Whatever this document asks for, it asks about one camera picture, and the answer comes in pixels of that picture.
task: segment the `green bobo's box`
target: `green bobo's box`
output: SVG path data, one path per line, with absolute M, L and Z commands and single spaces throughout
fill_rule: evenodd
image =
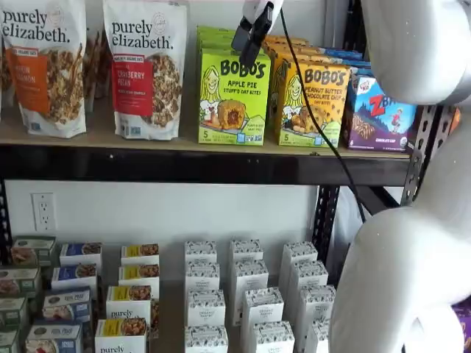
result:
M 201 50 L 200 143 L 263 145 L 270 59 L 247 68 L 231 50 Z

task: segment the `wire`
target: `wire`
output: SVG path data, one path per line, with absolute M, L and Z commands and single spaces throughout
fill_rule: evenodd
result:
M 297 61 L 296 54 L 294 53 L 294 50 L 293 50 L 293 45 L 291 44 L 291 39 L 289 39 L 288 30 L 286 29 L 286 22 L 285 22 L 285 16 L 283 14 L 283 8 L 280 10 L 280 14 L 281 14 L 281 22 L 283 23 L 283 30 L 285 32 L 286 40 L 288 41 L 289 50 L 291 51 L 291 55 L 293 56 L 294 63 L 296 64 L 297 74 L 300 77 L 302 94 L 304 96 L 304 100 L 306 102 L 306 106 L 308 108 L 309 114 L 311 115 L 311 120 L 314 123 L 314 126 L 316 127 L 319 134 L 322 136 L 322 138 L 324 139 L 326 144 L 329 146 L 329 148 L 335 154 L 335 156 L 339 160 L 342 168 L 344 169 L 344 172 L 347 175 L 348 181 L 350 183 L 350 189 L 352 190 L 353 195 L 355 196 L 356 203 L 358 205 L 358 211 L 360 212 L 361 221 L 363 223 L 365 223 L 365 221 L 366 221 L 365 213 L 363 211 L 363 207 L 361 206 L 360 198 L 358 197 L 358 191 L 356 189 L 355 183 L 353 182 L 352 174 L 350 174 L 350 171 L 348 170 L 348 167 L 345 164 L 344 160 L 342 159 L 341 155 L 339 154 L 337 149 L 333 146 L 333 144 L 329 141 L 327 136 L 325 136 L 324 132 L 321 130 L 321 128 L 319 127 L 319 125 L 316 121 L 316 119 L 314 118 L 314 114 L 312 113 L 311 105 L 309 104 L 308 95 L 306 94 L 306 89 L 304 87 L 304 82 L 302 80 L 302 73 L 301 73 L 301 69 L 300 69 L 300 64 Z

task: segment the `wall outlet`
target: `wall outlet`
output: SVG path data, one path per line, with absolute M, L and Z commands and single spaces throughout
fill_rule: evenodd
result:
M 56 216 L 53 193 L 32 193 L 32 208 L 35 214 L 36 232 L 56 230 Z

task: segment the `cartoon girl illustration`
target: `cartoon girl illustration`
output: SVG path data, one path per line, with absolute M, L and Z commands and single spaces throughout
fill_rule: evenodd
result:
M 302 108 L 301 82 L 299 76 L 293 76 L 288 82 L 285 104 L 283 105 L 283 122 L 291 120 L 293 115 L 299 115 Z
M 392 130 L 393 134 L 397 134 L 397 130 L 400 127 L 400 122 L 402 121 L 400 120 L 400 116 L 402 113 L 403 113 L 403 109 L 399 108 L 397 109 L 397 113 L 392 115 L 391 125 L 394 127 L 394 129 Z
M 221 101 L 219 95 L 219 72 L 215 66 L 210 66 L 203 74 L 201 84 L 201 101 L 199 103 L 199 115 L 202 120 L 210 121 L 214 125 L 219 125 L 217 110 Z

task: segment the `granola bag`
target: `granola bag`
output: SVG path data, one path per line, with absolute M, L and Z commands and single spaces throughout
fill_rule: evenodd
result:
M 96 78 L 102 49 L 102 0 L 85 0 L 85 10 L 87 12 L 87 45 L 83 57 L 83 95 L 85 97 L 85 111 L 93 112 Z
M 1 32 L 23 122 L 34 135 L 85 132 L 83 0 L 0 0 Z
M 104 0 L 112 63 L 116 134 L 178 136 L 187 9 L 164 1 Z

